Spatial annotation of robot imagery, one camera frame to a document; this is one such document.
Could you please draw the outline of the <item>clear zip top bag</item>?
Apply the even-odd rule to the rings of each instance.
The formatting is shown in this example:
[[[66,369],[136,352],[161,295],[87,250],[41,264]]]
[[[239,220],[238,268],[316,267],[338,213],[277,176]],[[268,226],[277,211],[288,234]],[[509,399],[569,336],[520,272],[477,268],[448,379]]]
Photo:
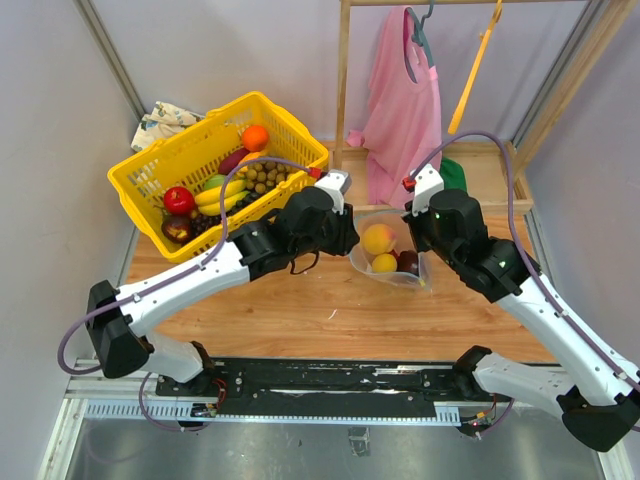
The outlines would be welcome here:
[[[349,260],[357,271],[396,287],[431,289],[429,258],[415,247],[402,212],[369,213],[354,222],[360,241],[351,250]]]

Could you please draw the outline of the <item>peach coloured fruit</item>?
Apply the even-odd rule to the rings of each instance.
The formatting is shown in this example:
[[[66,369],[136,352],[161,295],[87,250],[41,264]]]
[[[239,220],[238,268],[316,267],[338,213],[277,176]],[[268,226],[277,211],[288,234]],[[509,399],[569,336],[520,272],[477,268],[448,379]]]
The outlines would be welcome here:
[[[367,254],[378,256],[394,250],[397,243],[397,234],[387,224],[371,224],[364,230],[361,243]]]

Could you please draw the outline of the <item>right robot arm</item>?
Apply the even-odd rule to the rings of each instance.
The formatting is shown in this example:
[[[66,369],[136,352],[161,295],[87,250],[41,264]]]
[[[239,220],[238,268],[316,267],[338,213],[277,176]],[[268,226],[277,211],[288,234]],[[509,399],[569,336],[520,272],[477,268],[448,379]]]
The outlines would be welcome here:
[[[639,420],[638,366],[579,317],[519,243],[489,236],[476,199],[450,189],[405,209],[416,249],[435,252],[468,288],[511,314],[563,369],[554,373],[473,346],[453,365],[460,397],[486,392],[527,403],[598,452],[632,430]]]

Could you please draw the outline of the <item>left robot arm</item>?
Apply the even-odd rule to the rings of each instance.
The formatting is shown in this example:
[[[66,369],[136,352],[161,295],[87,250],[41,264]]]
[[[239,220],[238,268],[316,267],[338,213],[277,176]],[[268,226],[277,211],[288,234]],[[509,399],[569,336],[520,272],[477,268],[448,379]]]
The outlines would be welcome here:
[[[107,280],[94,284],[87,332],[102,373],[109,379],[136,371],[158,373],[192,395],[207,393],[214,371],[205,349],[164,337],[156,326],[216,293],[272,272],[293,271],[300,256],[346,256],[358,241],[352,205],[337,209],[329,193],[306,187],[283,208],[242,225],[189,261],[119,288]]]

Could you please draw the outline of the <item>brown longan bunch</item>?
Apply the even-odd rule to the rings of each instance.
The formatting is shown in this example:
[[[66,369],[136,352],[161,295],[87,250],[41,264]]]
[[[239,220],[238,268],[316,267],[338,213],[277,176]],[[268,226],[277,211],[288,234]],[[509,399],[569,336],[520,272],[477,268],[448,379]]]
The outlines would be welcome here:
[[[245,187],[250,192],[262,195],[288,179],[293,168],[274,161],[252,164],[244,172]]]

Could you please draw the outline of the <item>yellow lemon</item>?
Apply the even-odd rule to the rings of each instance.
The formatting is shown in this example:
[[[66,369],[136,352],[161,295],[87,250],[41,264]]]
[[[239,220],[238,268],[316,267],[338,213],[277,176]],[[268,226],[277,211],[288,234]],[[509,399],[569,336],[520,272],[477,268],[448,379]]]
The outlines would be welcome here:
[[[371,262],[371,271],[379,274],[396,272],[396,257],[391,253],[377,255]]]

